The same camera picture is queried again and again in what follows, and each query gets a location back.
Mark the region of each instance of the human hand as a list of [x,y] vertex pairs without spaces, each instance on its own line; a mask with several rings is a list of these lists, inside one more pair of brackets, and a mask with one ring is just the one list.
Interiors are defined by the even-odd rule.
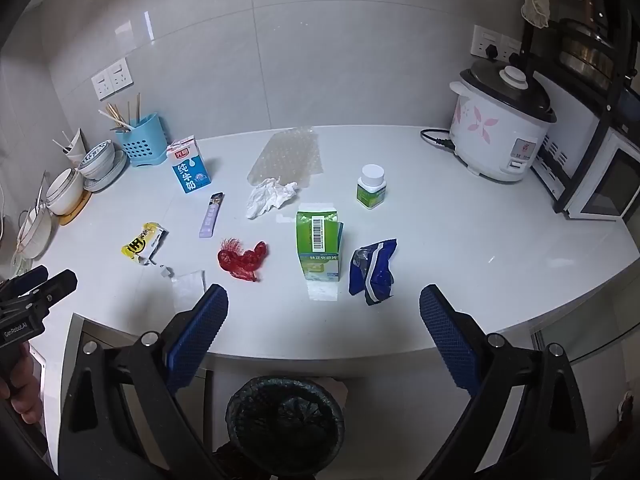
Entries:
[[[29,343],[20,345],[20,360],[11,371],[11,382],[19,389],[11,399],[14,410],[22,415],[27,424],[35,424],[42,418],[40,383],[33,376],[33,358],[29,354]],[[9,387],[0,379],[0,398],[9,398]]]

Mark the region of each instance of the pill bottle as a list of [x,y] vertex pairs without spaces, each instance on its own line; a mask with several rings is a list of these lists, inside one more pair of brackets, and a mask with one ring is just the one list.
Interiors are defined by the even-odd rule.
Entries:
[[385,199],[385,170],[377,164],[367,164],[362,168],[362,176],[358,179],[359,202],[368,209],[373,209]]

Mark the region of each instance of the green bottle label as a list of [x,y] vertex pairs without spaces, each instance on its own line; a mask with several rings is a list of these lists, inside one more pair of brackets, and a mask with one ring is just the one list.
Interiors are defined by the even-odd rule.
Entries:
[[360,200],[360,202],[362,202],[364,207],[373,209],[385,199],[385,190],[386,186],[382,189],[377,190],[375,193],[370,193],[360,184],[358,184],[358,193],[356,197],[358,200]]

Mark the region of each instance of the yellow food wrapper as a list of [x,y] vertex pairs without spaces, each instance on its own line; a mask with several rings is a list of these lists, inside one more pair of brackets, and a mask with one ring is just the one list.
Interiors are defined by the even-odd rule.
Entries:
[[122,248],[122,254],[140,265],[148,264],[151,255],[158,248],[162,234],[165,232],[166,229],[155,222],[144,224],[140,236],[134,238],[130,244],[125,245]]

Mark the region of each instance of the blue and white milk carton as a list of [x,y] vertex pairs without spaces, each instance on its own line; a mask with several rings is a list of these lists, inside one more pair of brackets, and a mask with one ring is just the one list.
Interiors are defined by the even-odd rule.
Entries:
[[171,161],[185,193],[211,184],[193,136],[172,142],[166,149],[166,157]]

